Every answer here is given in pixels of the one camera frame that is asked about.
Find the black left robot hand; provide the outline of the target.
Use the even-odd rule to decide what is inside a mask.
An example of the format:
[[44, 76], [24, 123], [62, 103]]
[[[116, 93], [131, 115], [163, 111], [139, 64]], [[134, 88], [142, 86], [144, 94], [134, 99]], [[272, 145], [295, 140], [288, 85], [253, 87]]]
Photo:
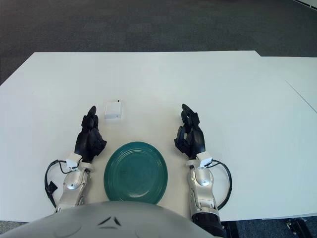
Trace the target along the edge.
[[80, 155], [84, 163], [92, 163], [93, 158], [105, 149], [107, 143], [99, 132], [96, 110], [96, 106], [92, 106], [87, 115], [83, 116], [82, 130], [75, 144], [74, 153]]

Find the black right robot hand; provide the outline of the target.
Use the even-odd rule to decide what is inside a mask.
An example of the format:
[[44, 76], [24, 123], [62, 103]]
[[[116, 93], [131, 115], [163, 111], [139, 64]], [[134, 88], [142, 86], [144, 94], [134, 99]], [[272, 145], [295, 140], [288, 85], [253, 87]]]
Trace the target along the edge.
[[206, 151], [204, 134], [199, 127], [198, 113], [193, 112], [186, 104], [182, 104], [182, 110], [183, 125], [178, 129], [174, 144], [189, 159], [195, 159], [197, 154]]

